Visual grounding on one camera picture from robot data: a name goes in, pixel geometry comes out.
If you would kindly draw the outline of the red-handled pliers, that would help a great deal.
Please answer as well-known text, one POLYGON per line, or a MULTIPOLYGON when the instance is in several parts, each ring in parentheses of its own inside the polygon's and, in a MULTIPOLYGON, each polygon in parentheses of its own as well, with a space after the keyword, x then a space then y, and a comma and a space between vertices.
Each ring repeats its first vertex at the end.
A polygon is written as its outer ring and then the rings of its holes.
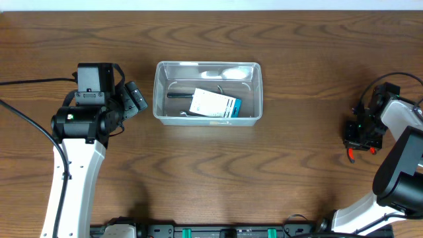
MULTIPOLYGON (((369 151, 372 155, 377 154, 377 150, 373 147, 369 148, 369 151)), ((349 162, 355 163, 356 160, 354 159, 354 150, 352 148, 347 148, 346 152, 347 152, 347 157, 348 157, 349 162)))

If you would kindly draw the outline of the small black-handled hammer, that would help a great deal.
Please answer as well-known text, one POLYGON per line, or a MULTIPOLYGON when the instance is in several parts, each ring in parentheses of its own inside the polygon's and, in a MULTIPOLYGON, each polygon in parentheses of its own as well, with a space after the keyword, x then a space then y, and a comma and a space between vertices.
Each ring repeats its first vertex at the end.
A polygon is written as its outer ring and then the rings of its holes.
MULTIPOLYGON (((219 94, 223 94, 224 90, 223 88, 218 85, 217 88, 219 89, 219 94)), ((185 98, 192 98, 193 95, 187 94, 187 93, 167 93, 167 97, 171 99, 185 99, 185 98)))

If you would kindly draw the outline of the silver wrench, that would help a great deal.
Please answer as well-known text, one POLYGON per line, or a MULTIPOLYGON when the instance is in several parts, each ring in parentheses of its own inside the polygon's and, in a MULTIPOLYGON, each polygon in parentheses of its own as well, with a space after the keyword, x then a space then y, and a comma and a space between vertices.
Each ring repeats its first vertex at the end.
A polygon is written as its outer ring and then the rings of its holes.
POLYGON ((183 111, 183 110, 180 111, 180 115, 185 116, 185 117, 204 118, 204 115, 193 114, 191 112, 187 112, 187 111, 183 111))

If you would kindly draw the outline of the clear plastic container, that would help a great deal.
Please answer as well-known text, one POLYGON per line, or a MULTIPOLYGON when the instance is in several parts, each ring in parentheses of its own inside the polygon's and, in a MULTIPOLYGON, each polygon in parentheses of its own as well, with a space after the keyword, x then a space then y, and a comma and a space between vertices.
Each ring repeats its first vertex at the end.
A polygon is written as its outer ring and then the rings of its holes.
POLYGON ((262 117, 261 66, 255 62, 162 61, 153 115, 169 126, 253 126, 262 117))

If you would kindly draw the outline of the white and teal box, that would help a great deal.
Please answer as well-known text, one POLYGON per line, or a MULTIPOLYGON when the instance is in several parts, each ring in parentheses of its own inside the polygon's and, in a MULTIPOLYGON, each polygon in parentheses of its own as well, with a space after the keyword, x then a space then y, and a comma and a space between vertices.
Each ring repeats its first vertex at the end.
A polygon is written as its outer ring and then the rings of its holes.
POLYGON ((236 118, 241 104, 241 99, 197 88, 194 91, 189 111, 214 118, 236 118))

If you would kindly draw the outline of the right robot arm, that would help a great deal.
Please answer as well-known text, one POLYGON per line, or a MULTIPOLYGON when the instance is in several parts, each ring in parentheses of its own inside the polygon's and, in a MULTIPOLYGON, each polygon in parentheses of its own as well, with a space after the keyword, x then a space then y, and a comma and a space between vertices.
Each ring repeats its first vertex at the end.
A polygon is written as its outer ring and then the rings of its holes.
POLYGON ((367 235, 385 225, 422 219, 422 115, 400 96, 400 88, 384 83, 374 88, 368 106, 359 104, 355 120, 345 123, 343 144, 351 163, 355 150, 376 154, 390 132, 395 144, 377 170, 372 191, 322 221, 321 230, 367 235))

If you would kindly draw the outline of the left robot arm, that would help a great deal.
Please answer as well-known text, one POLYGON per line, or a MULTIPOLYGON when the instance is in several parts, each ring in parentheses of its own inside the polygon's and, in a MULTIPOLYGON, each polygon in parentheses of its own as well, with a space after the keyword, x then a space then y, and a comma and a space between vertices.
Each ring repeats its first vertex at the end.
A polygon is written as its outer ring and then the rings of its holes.
POLYGON ((54 175, 42 237, 88 237, 95 184, 108 140, 147 108, 133 81, 80 80, 52 117, 54 175))

